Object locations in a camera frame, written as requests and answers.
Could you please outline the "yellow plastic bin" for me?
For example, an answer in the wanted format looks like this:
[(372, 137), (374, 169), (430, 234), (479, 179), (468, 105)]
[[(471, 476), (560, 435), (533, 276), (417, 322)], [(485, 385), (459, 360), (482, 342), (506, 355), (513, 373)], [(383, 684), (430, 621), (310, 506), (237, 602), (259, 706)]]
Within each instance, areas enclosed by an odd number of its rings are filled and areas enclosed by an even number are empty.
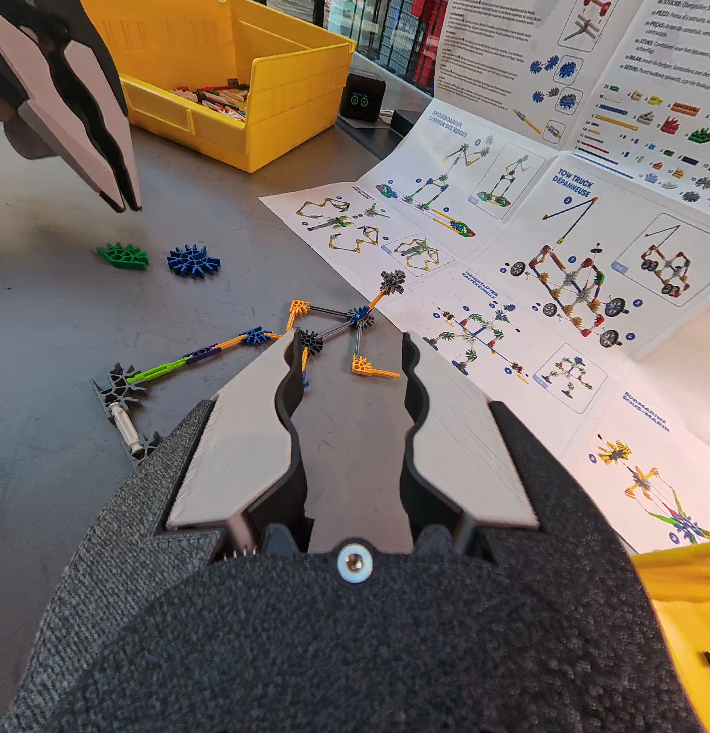
[(710, 542), (631, 558), (678, 676), (710, 731)]

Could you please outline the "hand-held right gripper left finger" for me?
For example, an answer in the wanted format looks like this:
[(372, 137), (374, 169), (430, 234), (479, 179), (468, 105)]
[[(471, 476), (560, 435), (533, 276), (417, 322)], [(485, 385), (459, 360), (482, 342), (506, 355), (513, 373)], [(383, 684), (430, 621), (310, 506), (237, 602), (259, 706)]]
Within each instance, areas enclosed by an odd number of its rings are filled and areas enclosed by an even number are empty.
[(168, 530), (222, 527), (243, 552), (279, 524), (307, 551), (306, 475), (292, 422), (304, 396), (302, 357), (293, 328), (214, 395)]

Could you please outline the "small black display device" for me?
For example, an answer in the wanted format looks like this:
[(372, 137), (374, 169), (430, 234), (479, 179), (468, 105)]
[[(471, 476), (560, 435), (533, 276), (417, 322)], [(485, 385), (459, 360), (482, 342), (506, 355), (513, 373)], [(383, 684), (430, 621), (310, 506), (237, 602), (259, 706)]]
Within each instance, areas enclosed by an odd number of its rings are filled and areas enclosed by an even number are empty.
[(380, 115), (387, 89), (384, 79), (350, 71), (341, 97), (339, 114), (347, 119), (374, 123)]

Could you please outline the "light green toy rod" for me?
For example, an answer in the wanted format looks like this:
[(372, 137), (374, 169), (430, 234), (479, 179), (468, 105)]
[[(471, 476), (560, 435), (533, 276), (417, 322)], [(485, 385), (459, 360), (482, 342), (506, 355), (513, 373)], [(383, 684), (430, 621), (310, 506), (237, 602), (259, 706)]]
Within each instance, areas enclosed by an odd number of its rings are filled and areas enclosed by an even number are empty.
[(145, 371), (136, 371), (132, 375), (125, 378), (126, 383), (132, 384), (132, 383), (139, 383), (141, 381), (152, 381), (156, 380), (158, 378), (162, 378), (166, 375), (169, 375), (173, 371), (176, 371), (177, 369), (184, 367), (188, 361), (188, 358), (181, 358), (176, 360), (175, 362), (169, 362), (169, 363), (163, 363), (157, 367), (153, 367), (150, 370)]

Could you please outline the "yellow plastic crate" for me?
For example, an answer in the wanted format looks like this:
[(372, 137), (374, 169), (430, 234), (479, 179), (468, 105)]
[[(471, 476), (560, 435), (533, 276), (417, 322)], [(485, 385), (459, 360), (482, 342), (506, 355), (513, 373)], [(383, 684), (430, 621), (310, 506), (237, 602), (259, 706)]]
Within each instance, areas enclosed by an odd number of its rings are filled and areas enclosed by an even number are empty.
[[(251, 173), (331, 127), (355, 42), (258, 2), (83, 3), (130, 122)], [(249, 86), (244, 120), (172, 93)]]

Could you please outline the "white toy rod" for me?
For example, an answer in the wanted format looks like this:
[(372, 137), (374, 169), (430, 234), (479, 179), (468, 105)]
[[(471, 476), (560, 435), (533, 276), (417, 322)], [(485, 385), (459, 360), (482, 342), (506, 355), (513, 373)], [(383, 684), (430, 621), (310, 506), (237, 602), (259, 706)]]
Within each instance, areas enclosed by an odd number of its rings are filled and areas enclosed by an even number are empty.
[(144, 446), (141, 443), (139, 434), (126, 409), (123, 408), (121, 403), (116, 400), (108, 406), (108, 410), (110, 412), (112, 422), (119, 430), (123, 441), (128, 447), (128, 451), (134, 456), (143, 453)]

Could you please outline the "pile of colourful toy pieces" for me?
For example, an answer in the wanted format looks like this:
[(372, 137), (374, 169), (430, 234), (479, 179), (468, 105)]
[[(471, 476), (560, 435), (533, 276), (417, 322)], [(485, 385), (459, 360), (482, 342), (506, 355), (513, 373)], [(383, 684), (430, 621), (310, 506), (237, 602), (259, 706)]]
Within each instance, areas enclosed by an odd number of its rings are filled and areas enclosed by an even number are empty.
[(241, 123), (246, 121), (250, 86), (236, 78), (229, 79), (224, 86), (180, 86), (169, 89), (169, 92)]

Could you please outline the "grey snowflake connector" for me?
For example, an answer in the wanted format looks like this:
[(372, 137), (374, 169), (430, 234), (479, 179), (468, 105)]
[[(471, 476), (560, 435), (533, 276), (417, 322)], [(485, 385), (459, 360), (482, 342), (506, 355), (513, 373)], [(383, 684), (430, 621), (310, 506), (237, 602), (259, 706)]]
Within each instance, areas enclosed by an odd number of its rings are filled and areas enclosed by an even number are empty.
[(146, 394), (147, 383), (139, 370), (133, 366), (126, 369), (119, 362), (106, 372), (106, 377), (109, 386), (104, 387), (96, 380), (90, 380), (90, 383), (106, 418), (113, 422), (112, 405), (118, 403), (127, 413), (131, 408), (141, 406), (141, 398)]
[(127, 450), (127, 458), (133, 466), (133, 469), (136, 470), (158, 448), (162, 441), (163, 438), (157, 431), (154, 431), (150, 436), (139, 433), (141, 449), (135, 453), (131, 452), (130, 448)]

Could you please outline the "multicolour rod and connector assembly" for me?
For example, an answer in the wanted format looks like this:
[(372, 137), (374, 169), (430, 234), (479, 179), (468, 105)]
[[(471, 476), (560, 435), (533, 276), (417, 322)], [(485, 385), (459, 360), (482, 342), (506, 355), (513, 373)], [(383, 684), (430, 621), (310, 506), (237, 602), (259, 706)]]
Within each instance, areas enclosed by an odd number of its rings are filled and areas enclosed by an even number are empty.
[[(359, 360), (361, 363), (364, 363), (361, 359), (361, 334), (364, 329), (372, 325), (372, 322), (374, 320), (374, 316), (372, 316), (372, 311), (374, 309), (369, 312), (368, 305), (355, 308), (351, 312), (345, 313), (344, 315), (342, 315), (342, 317), (344, 318), (343, 322), (335, 328), (326, 331), (324, 334), (309, 331), (300, 333), (302, 346), (304, 348), (304, 352), (302, 355), (303, 376), (305, 376), (306, 374), (306, 360), (308, 358), (308, 355), (310, 353), (320, 353), (322, 351), (325, 340), (330, 339), (335, 335), (338, 335), (341, 332), (347, 330), (355, 329), (356, 331), (356, 349), (354, 350), (353, 361), (355, 362)], [(314, 307), (308, 301), (299, 300), (293, 301), (289, 310), (294, 311), (296, 313), (296, 316), (306, 315), (312, 310), (317, 312), (324, 312), (324, 309)], [(249, 329), (248, 331), (245, 331), (225, 342), (211, 344), (209, 347), (205, 347), (201, 350), (185, 354), (182, 358), (188, 358), (188, 361), (185, 365), (187, 366), (192, 363), (203, 361), (206, 358), (221, 353), (222, 351), (241, 343), (247, 345), (260, 345), (272, 340), (278, 340), (281, 337), (282, 335), (280, 334), (274, 334), (273, 332), (266, 331), (265, 329), (262, 329), (260, 327), (256, 327), (253, 329)]]

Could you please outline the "green fan connector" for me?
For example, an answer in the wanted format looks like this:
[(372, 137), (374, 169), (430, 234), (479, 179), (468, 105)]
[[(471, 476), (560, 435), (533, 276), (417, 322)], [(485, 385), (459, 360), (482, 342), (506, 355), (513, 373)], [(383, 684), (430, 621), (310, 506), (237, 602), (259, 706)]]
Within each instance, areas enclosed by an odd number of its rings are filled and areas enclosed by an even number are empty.
[(147, 253), (132, 243), (107, 243), (105, 247), (96, 247), (96, 252), (104, 261), (118, 269), (146, 270), (149, 267)]

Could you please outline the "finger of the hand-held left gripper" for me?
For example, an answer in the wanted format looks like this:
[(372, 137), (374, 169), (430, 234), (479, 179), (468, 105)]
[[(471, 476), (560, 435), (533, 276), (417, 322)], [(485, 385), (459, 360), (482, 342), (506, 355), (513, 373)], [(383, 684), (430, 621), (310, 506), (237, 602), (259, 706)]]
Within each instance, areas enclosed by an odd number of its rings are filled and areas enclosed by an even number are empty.
[(0, 15), (0, 123), (22, 157), (61, 158), (121, 213), (128, 203), (110, 163), (91, 138), (82, 104), (88, 101), (86, 89), (69, 69), (65, 47), (41, 40)]
[(100, 146), (116, 178), (120, 193), (132, 211), (140, 211), (141, 192), (130, 123), (124, 100), (118, 100), (94, 51), (71, 40), (63, 50), (66, 63), (86, 89), (83, 101), (91, 138)]

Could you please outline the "blue snowflake connector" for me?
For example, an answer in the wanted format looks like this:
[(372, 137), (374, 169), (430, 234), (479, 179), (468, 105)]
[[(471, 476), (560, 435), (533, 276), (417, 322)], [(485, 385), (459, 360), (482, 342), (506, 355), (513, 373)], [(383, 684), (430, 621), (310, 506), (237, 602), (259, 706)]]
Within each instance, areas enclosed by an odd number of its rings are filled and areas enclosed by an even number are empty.
[(219, 258), (209, 255), (205, 245), (198, 247), (197, 244), (186, 244), (183, 248), (171, 250), (167, 264), (175, 275), (192, 279), (205, 279), (207, 274), (214, 275), (221, 267)]

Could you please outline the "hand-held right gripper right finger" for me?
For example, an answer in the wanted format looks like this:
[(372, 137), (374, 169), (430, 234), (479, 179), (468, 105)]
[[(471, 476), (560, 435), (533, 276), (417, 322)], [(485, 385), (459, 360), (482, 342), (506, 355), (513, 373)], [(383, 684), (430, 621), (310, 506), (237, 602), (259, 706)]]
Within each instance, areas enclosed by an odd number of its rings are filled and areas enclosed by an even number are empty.
[(497, 426), (490, 401), (414, 332), (403, 334), (407, 378), (400, 499), (414, 544), (443, 526), (460, 554), (481, 527), (538, 530), (539, 520)]

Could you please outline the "white toy instruction sheet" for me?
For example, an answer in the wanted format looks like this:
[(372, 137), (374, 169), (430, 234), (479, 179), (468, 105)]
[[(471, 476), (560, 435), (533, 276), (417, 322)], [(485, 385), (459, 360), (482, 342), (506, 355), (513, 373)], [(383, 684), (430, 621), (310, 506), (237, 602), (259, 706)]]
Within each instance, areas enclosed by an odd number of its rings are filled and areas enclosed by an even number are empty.
[(710, 2), (450, 2), (434, 98), (358, 181), (262, 202), (368, 298), (404, 270), (381, 311), (632, 550), (710, 542)]

